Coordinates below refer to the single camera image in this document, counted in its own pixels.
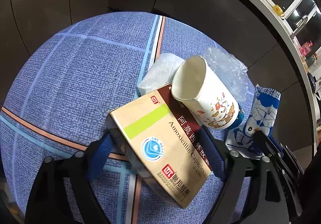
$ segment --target screw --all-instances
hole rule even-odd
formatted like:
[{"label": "screw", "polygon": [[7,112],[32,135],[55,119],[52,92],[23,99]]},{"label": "screw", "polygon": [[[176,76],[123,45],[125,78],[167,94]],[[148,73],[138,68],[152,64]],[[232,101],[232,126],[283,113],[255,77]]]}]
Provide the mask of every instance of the screw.
[{"label": "screw", "polygon": [[45,163],[49,163],[51,161],[52,161],[52,157],[50,157],[50,156],[46,157],[44,160]]},{"label": "screw", "polygon": [[82,156],[84,156],[85,154],[84,154],[84,152],[83,151],[77,151],[76,153],[75,153],[75,157],[76,158],[81,158]]},{"label": "screw", "polygon": [[231,151],[230,151],[230,155],[233,156],[233,157],[238,157],[240,154],[239,154],[239,152],[236,151],[236,150],[231,150]]},{"label": "screw", "polygon": [[262,157],[262,160],[263,160],[264,162],[270,162],[270,158],[267,157],[267,156],[263,156],[263,157]]}]

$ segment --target paper cup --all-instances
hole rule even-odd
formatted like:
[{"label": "paper cup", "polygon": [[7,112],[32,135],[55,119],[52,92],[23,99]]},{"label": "paper cup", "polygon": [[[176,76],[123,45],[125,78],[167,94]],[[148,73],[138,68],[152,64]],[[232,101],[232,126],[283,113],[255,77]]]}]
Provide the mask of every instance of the paper cup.
[{"label": "paper cup", "polygon": [[178,68],[171,92],[209,128],[225,129],[238,116],[237,101],[199,55],[186,59]]}]

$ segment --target yellow mug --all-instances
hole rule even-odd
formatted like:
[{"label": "yellow mug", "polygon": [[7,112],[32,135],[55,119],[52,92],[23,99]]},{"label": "yellow mug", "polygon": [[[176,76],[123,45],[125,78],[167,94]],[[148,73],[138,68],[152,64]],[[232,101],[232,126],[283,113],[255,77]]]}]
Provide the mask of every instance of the yellow mug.
[{"label": "yellow mug", "polygon": [[277,14],[278,16],[284,17],[283,10],[281,9],[280,6],[275,5],[275,6],[273,7],[273,10],[274,10],[274,12],[276,12],[276,14]]}]

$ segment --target kitchen counter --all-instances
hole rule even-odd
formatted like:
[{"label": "kitchen counter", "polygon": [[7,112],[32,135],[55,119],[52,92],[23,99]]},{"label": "kitchen counter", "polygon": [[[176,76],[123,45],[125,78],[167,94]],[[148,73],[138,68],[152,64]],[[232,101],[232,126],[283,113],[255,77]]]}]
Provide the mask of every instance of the kitchen counter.
[{"label": "kitchen counter", "polygon": [[308,101],[310,105],[311,115],[312,115],[312,122],[313,122],[313,142],[316,144],[317,142],[317,120],[316,120],[316,111],[313,102],[313,94],[310,87],[310,82],[307,76],[307,73],[304,69],[303,63],[301,61],[301,56],[298,50],[298,44],[290,39],[289,35],[291,32],[289,31],[286,22],[284,22],[272,9],[271,5],[273,4],[272,1],[269,0],[249,0],[251,1],[257,9],[261,11],[261,13],[269,20],[269,22],[273,25],[276,31],[281,36],[282,40],[288,47],[288,50],[293,56],[293,59],[298,67],[302,80],[304,82],[305,90],[308,96]]}]

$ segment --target blue tablecloth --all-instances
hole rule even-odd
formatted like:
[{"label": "blue tablecloth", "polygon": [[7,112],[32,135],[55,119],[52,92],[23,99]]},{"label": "blue tablecloth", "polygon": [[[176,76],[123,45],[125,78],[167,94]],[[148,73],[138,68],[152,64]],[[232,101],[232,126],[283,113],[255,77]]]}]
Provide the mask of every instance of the blue tablecloth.
[{"label": "blue tablecloth", "polygon": [[[208,46],[222,49],[192,27],[142,12],[96,16],[45,42],[17,75],[0,113],[4,171],[21,210],[26,210],[33,181],[46,156],[68,158],[76,152],[71,147],[86,147],[98,140],[107,111],[137,98],[136,86],[153,63],[157,49],[186,59],[202,55]],[[247,100],[241,104],[245,120],[253,92],[250,83]],[[71,147],[38,134],[30,125],[69,141]],[[226,132],[212,134],[224,140]],[[243,208],[248,185],[246,178],[235,219]],[[68,179],[65,186],[74,217],[82,221]],[[223,182],[211,174],[186,209],[174,208],[141,181],[115,147],[102,176],[91,186],[112,223],[202,223]]]}]

